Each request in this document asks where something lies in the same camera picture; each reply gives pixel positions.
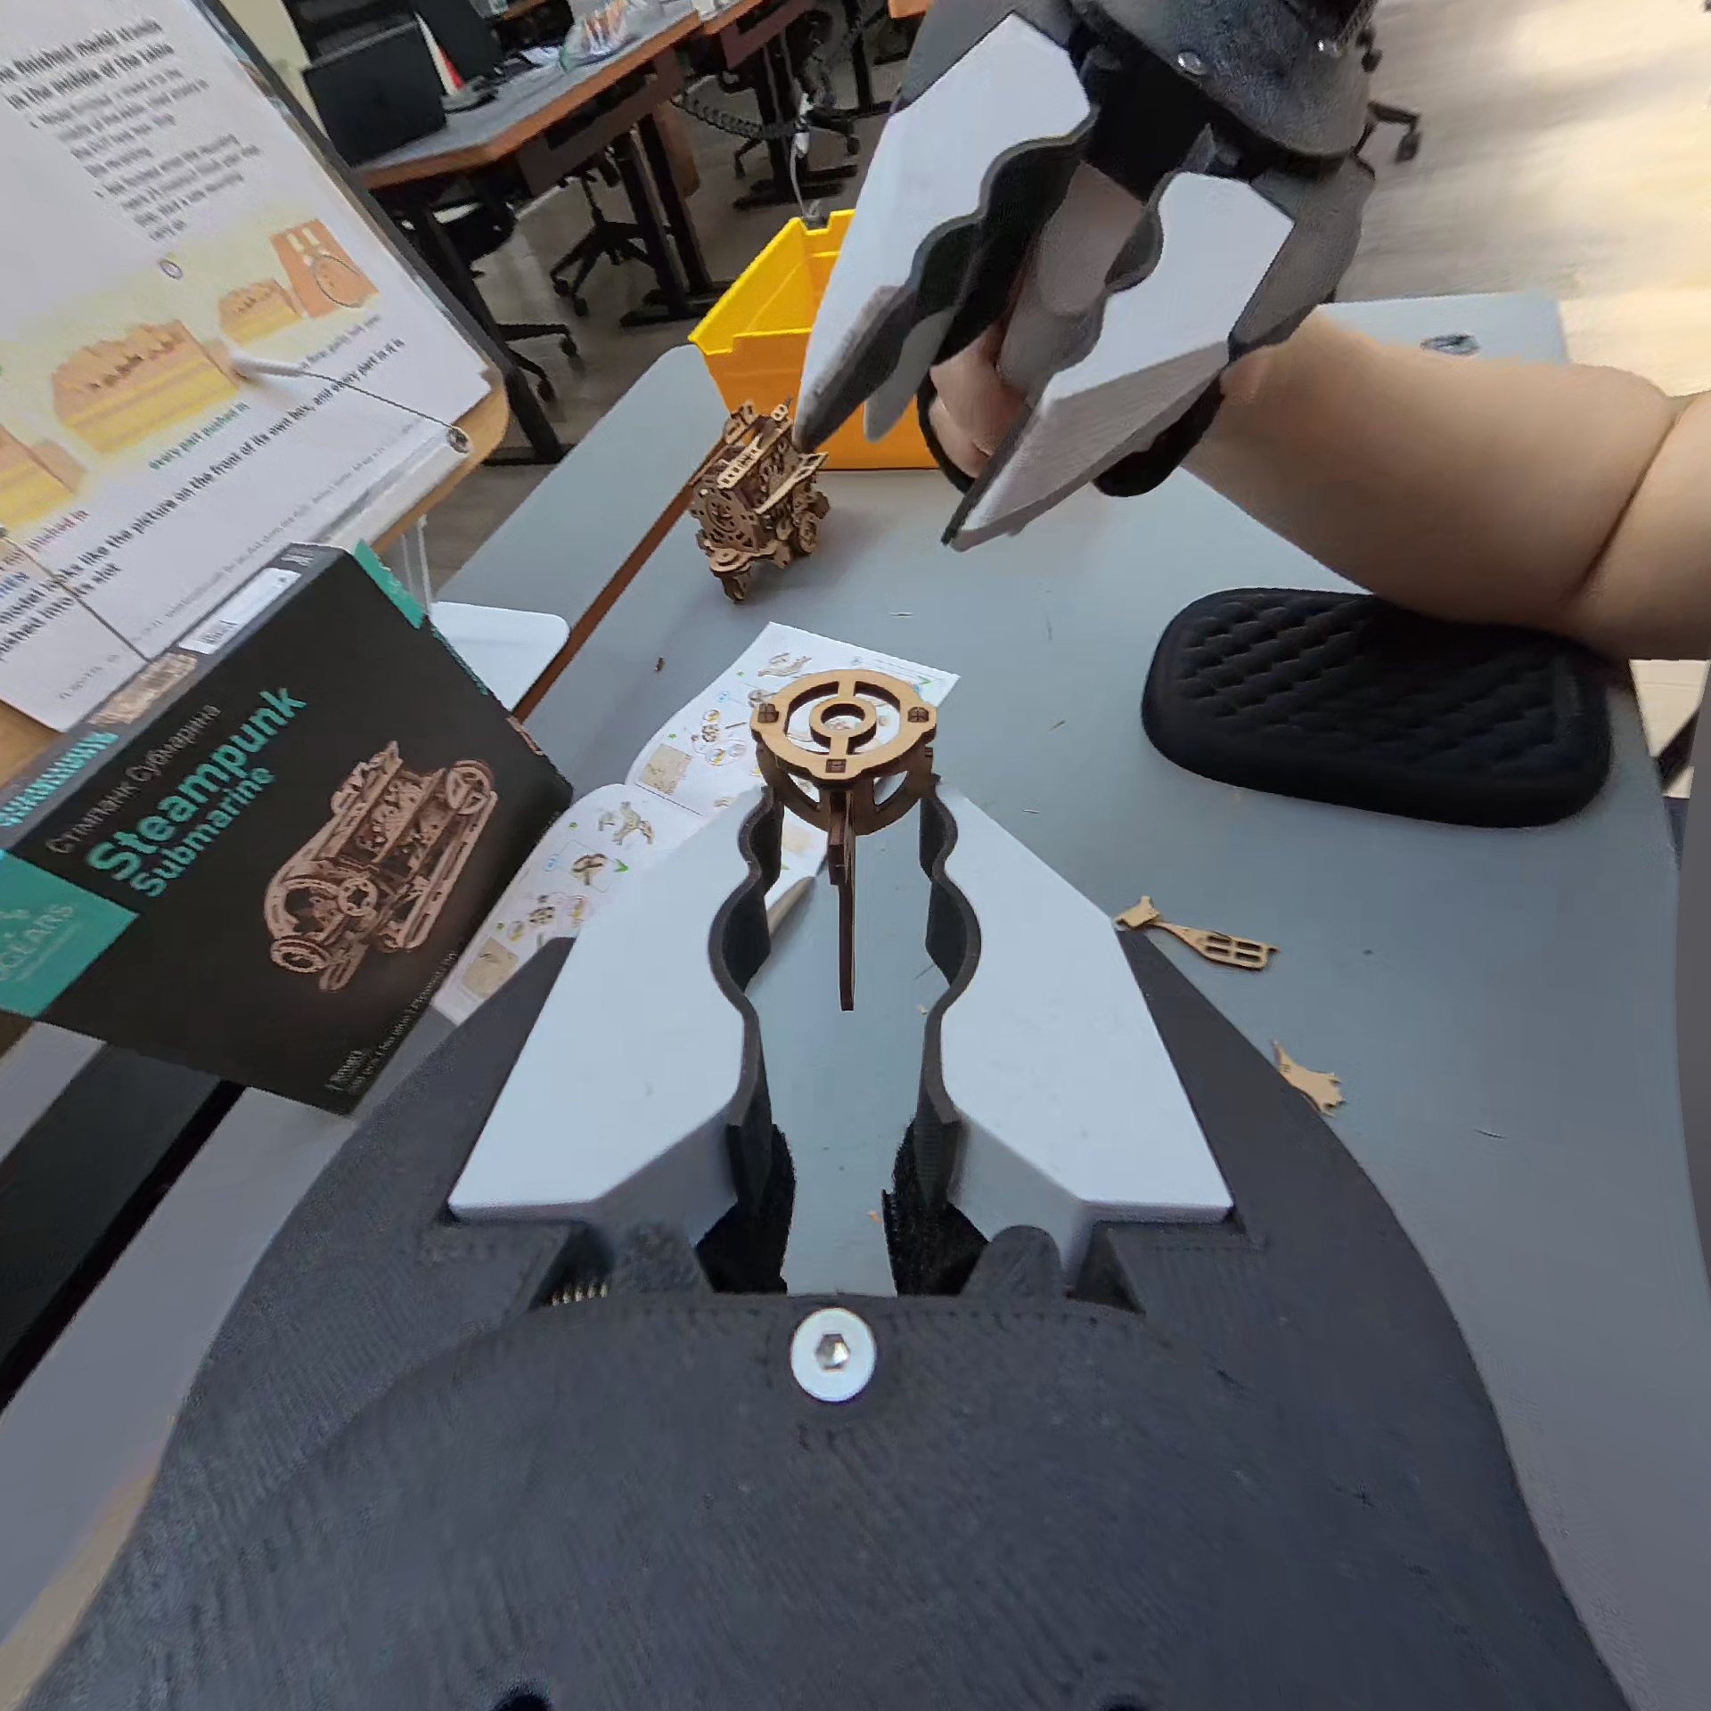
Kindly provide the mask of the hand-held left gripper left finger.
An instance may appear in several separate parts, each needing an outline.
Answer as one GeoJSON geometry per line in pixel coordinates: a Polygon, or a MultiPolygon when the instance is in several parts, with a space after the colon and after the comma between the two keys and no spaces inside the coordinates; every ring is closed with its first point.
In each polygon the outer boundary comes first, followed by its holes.
{"type": "Polygon", "coordinates": [[[681,1234],[713,1289],[784,1289],[784,1132],[750,979],[784,809],[769,789],[702,824],[570,944],[449,1211],[681,1234]]]}

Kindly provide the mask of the assembled wooden model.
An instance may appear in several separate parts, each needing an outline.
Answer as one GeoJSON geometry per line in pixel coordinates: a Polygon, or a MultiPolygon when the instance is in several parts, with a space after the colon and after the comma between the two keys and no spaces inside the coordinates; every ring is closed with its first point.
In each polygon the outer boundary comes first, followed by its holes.
{"type": "Polygon", "coordinates": [[[697,544],[723,594],[742,605],[756,566],[793,566],[817,550],[829,496],[825,453],[794,442],[793,400],[734,409],[688,485],[697,544]]]}

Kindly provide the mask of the person's right hand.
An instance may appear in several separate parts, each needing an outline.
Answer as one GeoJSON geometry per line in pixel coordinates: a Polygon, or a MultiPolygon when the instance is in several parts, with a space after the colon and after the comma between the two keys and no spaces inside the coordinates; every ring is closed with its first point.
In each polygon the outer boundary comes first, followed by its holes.
{"type": "Polygon", "coordinates": [[[1005,320],[992,322],[929,373],[929,432],[961,483],[974,483],[1036,406],[1005,373],[1008,330],[1005,320]]]}

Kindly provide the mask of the slotted wooden offcut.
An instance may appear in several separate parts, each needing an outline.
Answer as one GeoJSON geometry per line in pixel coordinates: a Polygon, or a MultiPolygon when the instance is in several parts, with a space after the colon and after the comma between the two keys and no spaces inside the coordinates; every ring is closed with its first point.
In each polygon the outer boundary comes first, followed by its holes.
{"type": "Polygon", "coordinates": [[[1258,940],[1258,937],[1242,937],[1242,933],[1232,933],[1222,927],[1196,927],[1196,924],[1174,923],[1164,917],[1164,911],[1150,896],[1145,896],[1139,905],[1121,911],[1114,917],[1114,927],[1121,927],[1121,930],[1162,930],[1162,933],[1174,937],[1177,943],[1187,944],[1201,960],[1216,962],[1216,965],[1228,965],[1228,969],[1239,969],[1239,972],[1265,972],[1271,957],[1280,952],[1280,944],[1258,940]]]}

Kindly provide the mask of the wooden ring disc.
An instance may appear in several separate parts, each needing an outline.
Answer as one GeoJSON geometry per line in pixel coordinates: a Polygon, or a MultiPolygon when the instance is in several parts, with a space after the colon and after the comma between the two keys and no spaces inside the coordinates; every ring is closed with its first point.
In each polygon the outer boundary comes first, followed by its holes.
{"type": "Polygon", "coordinates": [[[881,783],[929,758],[937,710],[897,674],[843,666],[763,696],[750,732],[771,784],[881,783]]]}

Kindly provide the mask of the wooden stand with instruction sheet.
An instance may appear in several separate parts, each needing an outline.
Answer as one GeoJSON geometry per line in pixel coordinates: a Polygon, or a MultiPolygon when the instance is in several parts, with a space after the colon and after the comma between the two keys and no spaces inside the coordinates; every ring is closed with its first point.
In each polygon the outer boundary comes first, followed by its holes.
{"type": "Polygon", "coordinates": [[[282,544],[390,544],[516,370],[219,3],[4,3],[4,779],[282,544]]]}

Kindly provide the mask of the black wristband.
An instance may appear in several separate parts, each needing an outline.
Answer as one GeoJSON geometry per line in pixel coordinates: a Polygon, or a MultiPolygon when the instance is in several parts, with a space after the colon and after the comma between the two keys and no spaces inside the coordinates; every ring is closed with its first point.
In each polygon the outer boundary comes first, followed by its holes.
{"type": "Polygon", "coordinates": [[[1133,450],[1094,476],[1094,488],[1107,496],[1145,496],[1184,466],[1193,447],[1207,437],[1222,409],[1222,378],[1171,422],[1145,450],[1133,450]]]}

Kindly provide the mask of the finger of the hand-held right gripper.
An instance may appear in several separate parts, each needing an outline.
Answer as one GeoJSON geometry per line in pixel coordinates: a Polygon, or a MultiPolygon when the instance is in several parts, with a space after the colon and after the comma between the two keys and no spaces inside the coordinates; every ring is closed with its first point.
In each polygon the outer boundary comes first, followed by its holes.
{"type": "Polygon", "coordinates": [[[1060,202],[1094,103],[1076,15],[926,15],[810,330],[794,440],[881,440],[990,329],[1060,202]]]}
{"type": "Polygon", "coordinates": [[[1228,365],[1239,314],[1296,231],[1254,183],[1180,172],[1158,197],[1162,253],[1113,287],[1089,351],[1063,358],[945,528],[971,550],[1014,536],[1142,453],[1228,365]]]}

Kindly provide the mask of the black padded wrist rest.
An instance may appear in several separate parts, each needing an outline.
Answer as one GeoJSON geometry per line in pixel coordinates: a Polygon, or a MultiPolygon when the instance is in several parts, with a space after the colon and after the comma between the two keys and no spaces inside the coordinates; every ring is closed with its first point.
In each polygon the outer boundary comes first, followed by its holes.
{"type": "Polygon", "coordinates": [[[1568,821],[1616,755],[1610,674],[1583,646],[1310,586],[1180,611],[1142,719],[1206,779],[1469,828],[1568,821]]]}

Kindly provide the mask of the white instruction booklet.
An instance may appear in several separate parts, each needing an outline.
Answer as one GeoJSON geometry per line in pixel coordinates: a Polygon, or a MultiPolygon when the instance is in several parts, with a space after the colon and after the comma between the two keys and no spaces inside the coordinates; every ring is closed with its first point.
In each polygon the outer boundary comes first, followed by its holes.
{"type": "Polygon", "coordinates": [[[769,621],[708,690],[663,720],[621,783],[586,790],[548,825],[451,965],[435,1010],[451,1023],[472,1019],[536,952],[582,933],[634,893],[702,824],[763,783],[753,706],[801,674],[848,666],[902,678],[931,706],[957,684],[954,672],[937,666],[769,621]]]}

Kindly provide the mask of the wooden fork arm part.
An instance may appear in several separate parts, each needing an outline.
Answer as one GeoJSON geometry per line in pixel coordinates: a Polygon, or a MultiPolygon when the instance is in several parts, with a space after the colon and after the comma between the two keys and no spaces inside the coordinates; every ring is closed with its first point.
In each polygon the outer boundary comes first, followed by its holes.
{"type": "Polygon", "coordinates": [[[902,758],[843,758],[843,774],[816,777],[813,768],[761,755],[763,779],[775,797],[827,831],[827,873],[839,893],[839,998],[842,1010],[855,1005],[855,905],[858,905],[858,838],[897,824],[935,783],[935,741],[922,739],[902,758]]]}

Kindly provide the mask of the person's right forearm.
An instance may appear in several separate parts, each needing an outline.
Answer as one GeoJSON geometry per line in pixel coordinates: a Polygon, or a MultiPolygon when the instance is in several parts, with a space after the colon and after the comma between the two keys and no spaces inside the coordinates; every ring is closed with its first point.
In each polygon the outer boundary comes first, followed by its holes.
{"type": "Polygon", "coordinates": [[[1399,607],[1709,658],[1705,391],[1379,343],[1315,311],[1222,375],[1187,469],[1399,607]]]}

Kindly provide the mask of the black model kit box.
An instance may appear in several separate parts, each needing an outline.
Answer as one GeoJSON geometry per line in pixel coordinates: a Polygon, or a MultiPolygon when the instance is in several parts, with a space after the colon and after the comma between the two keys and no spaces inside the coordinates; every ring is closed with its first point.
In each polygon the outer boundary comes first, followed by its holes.
{"type": "Polygon", "coordinates": [[[352,1112],[573,784],[371,550],[110,701],[4,789],[4,1011],[352,1112]]]}

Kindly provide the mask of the yellow plastic bin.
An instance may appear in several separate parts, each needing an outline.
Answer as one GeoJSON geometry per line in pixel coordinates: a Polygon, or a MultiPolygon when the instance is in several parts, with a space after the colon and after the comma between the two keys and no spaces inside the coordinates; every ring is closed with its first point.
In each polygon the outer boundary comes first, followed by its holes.
{"type": "MultiPolygon", "coordinates": [[[[807,339],[851,221],[854,210],[829,213],[827,223],[793,217],[691,330],[731,413],[742,403],[771,413],[801,399],[807,339]]],[[[820,453],[829,472],[935,469],[915,413],[875,442],[854,413],[820,453]]]]}

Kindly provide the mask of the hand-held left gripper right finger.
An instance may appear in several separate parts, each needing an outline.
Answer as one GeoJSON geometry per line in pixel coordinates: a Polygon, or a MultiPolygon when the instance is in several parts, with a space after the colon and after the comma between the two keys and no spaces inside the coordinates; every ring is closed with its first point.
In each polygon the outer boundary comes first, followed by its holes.
{"type": "Polygon", "coordinates": [[[926,1016],[887,1190],[899,1295],[954,1295],[1014,1228],[1079,1279],[1107,1225],[1216,1225],[1232,1190],[1121,930],[967,795],[921,800],[926,1016]]]}

